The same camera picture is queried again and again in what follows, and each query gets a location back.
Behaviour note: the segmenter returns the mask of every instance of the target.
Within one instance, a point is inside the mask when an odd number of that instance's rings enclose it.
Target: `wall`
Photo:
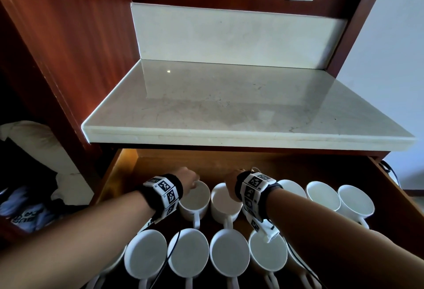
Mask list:
[[[404,189],[424,189],[423,20],[423,0],[377,0],[337,77],[421,139],[386,158]]]

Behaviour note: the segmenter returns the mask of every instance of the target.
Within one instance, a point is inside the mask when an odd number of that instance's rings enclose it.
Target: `white pillow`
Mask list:
[[[0,139],[4,141],[7,137],[52,171],[61,174],[79,173],[48,126],[28,120],[4,124],[0,126]]]
[[[53,192],[51,199],[62,199],[66,205],[88,205],[94,192],[88,186],[81,174],[57,174],[58,189]]]

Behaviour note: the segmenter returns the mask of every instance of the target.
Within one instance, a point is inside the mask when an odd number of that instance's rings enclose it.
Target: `marble countertop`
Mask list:
[[[402,151],[415,137],[322,70],[141,60],[89,142]]]

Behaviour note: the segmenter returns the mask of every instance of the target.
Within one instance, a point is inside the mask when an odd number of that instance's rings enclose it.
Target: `wire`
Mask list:
[[[166,264],[168,263],[168,260],[169,260],[169,258],[172,255],[172,252],[174,252],[175,248],[177,247],[177,243],[178,243],[178,240],[180,238],[181,231],[182,230],[180,229],[180,231],[178,232],[177,240],[175,241],[174,247],[172,248],[171,253],[169,254],[169,256],[167,256],[167,258],[165,259],[165,262],[163,263],[162,268],[160,268],[159,273],[158,273],[158,275],[155,278],[155,281],[153,281],[152,285],[150,286],[150,289],[153,288],[153,286],[155,285],[156,281],[159,279],[159,276],[161,275],[163,269],[165,269]]]
[[[296,255],[294,254],[294,252],[293,252],[293,249],[292,249],[292,247],[291,247],[291,245],[290,245],[290,243],[288,243],[287,242],[287,247],[289,248],[289,250],[290,250],[290,252],[292,253],[292,255],[293,255],[293,257],[302,265],[302,267],[304,267],[306,270],[308,270],[308,272],[310,273],[310,275],[311,276],[313,276],[315,279],[316,279],[316,281],[318,281],[319,282],[319,284],[323,287],[323,288],[325,288],[325,289],[328,289],[322,282],[321,282],[321,280],[319,280],[318,279],[318,277],[317,276],[315,276],[315,274],[309,269],[309,267],[307,267],[306,265],[304,265],[303,263],[302,263],[302,261],[299,259],[299,258],[297,258],[296,257]]]

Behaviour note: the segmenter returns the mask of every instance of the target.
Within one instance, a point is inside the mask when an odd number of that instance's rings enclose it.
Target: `wooden drawer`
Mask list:
[[[291,179],[302,187],[315,180],[327,183],[335,190],[343,184],[357,186],[371,197],[375,205],[374,215],[367,219],[370,228],[424,258],[424,215],[378,164],[365,156],[125,148],[117,152],[91,204],[120,196],[130,191],[135,184],[180,166],[187,166],[198,172],[201,180],[211,190],[222,182],[224,175],[232,169],[250,169],[253,166],[277,180]],[[192,223],[177,217],[165,219],[152,226],[162,232],[168,242],[180,228],[186,227],[192,227]],[[208,212],[201,221],[200,231],[210,241],[221,228],[222,226],[216,223]],[[234,228],[246,237],[252,231],[242,213],[234,223]],[[302,288],[298,278],[284,268],[277,272],[276,276],[280,286]],[[137,281],[125,273],[123,266],[109,275],[105,288],[108,287],[108,282],[113,284],[116,281],[116,284],[122,284],[122,277],[125,277],[129,287],[133,287],[134,284],[136,288]],[[172,281],[178,287],[184,286],[183,279],[176,276],[168,266],[159,281],[162,285]],[[217,288],[226,286],[225,278],[215,272],[210,262],[194,280],[194,286],[202,287],[206,281],[209,286]],[[266,287],[262,277],[252,270],[248,269],[239,277],[241,288],[252,287],[254,282],[259,287]]]

